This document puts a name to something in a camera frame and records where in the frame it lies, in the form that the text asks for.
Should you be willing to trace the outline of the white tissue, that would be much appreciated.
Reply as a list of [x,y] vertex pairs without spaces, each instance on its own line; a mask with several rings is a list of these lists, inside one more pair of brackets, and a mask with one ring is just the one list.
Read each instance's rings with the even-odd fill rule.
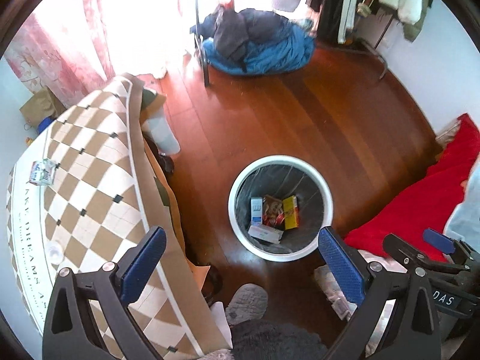
[[56,241],[52,241],[48,245],[48,253],[46,254],[51,265],[58,266],[64,261],[64,248]]

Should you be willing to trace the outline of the yellow box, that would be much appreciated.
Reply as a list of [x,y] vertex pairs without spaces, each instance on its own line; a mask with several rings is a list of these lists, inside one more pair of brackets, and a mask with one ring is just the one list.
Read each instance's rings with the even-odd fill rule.
[[285,198],[282,201],[284,213],[285,230],[291,230],[299,227],[299,208],[298,200],[295,195]]

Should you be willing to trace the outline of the white grey long box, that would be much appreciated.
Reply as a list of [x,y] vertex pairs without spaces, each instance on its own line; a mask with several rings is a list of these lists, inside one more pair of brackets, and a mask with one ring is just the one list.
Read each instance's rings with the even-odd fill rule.
[[275,228],[270,228],[259,223],[250,225],[248,229],[249,236],[256,238],[262,242],[278,245],[281,242],[283,231]]

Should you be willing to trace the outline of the blue white milk carton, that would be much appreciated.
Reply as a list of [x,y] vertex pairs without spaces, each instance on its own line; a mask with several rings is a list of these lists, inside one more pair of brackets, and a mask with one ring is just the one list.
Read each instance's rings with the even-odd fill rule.
[[57,163],[44,158],[41,161],[35,161],[32,164],[28,182],[32,185],[53,185]]

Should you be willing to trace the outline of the white medicine box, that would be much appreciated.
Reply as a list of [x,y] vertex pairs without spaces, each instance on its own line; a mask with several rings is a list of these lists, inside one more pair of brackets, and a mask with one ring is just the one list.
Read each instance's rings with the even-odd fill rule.
[[263,198],[252,197],[250,199],[250,223],[258,225],[263,223]]

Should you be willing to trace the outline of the white round trash bin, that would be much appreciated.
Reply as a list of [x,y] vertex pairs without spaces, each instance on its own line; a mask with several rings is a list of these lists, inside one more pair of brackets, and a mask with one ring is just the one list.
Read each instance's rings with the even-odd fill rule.
[[326,180],[299,158],[272,155],[240,172],[228,199],[236,238],[264,260],[286,263],[318,247],[317,234],[332,224],[334,204]]

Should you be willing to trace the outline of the light blue quilt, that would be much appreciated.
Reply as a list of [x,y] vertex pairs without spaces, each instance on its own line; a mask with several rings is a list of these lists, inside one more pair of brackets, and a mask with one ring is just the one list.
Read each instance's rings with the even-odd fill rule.
[[464,201],[456,206],[444,228],[444,234],[480,251],[480,170],[473,165],[467,181]]

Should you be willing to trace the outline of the red blanket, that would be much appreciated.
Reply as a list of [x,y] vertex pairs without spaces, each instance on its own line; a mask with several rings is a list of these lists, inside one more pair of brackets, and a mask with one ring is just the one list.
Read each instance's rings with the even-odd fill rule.
[[385,258],[383,240],[392,233],[433,261],[446,261],[422,235],[427,228],[443,233],[454,208],[465,197],[464,184],[479,156],[478,127],[467,114],[457,120],[460,128],[453,141],[437,163],[428,167],[425,177],[399,193],[369,222],[347,233],[347,245]]

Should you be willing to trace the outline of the checkered tablecloth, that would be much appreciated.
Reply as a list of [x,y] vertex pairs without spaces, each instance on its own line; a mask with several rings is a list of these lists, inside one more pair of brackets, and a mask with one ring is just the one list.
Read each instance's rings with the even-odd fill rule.
[[[116,263],[159,226],[166,250],[129,311],[166,359],[198,359],[231,347],[224,311],[202,295],[207,272],[185,256],[176,198],[144,141],[141,124],[163,101],[136,77],[117,76],[61,114],[10,171],[10,263],[38,331],[61,269],[95,272]],[[57,163],[54,183],[30,184],[32,164],[44,158]],[[47,257],[50,242],[64,248],[58,266]]]

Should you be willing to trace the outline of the black fuzzy trouser leg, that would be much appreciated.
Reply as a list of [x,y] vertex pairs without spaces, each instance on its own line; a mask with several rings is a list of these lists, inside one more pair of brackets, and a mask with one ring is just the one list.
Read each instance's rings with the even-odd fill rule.
[[235,359],[323,359],[320,336],[289,323],[253,319],[231,329]]

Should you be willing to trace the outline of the brown paper bag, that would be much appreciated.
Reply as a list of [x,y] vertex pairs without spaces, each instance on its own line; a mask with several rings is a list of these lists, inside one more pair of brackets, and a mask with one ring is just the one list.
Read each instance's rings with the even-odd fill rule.
[[66,111],[65,105],[48,88],[43,88],[19,108],[26,123],[34,128],[47,117],[56,119]]

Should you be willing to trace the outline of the blue clothes pile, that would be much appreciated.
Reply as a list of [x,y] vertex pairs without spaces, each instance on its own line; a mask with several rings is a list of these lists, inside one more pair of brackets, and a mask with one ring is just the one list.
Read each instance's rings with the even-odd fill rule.
[[219,5],[190,32],[202,38],[208,63],[232,76],[292,72],[307,65],[315,50],[304,28],[269,10]]

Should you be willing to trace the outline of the pink floral curtain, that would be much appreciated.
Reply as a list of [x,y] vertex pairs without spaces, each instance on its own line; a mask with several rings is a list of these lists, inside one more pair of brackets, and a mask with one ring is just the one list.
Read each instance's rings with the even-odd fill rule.
[[42,0],[4,58],[32,93],[48,88],[66,107],[115,75],[102,0]]

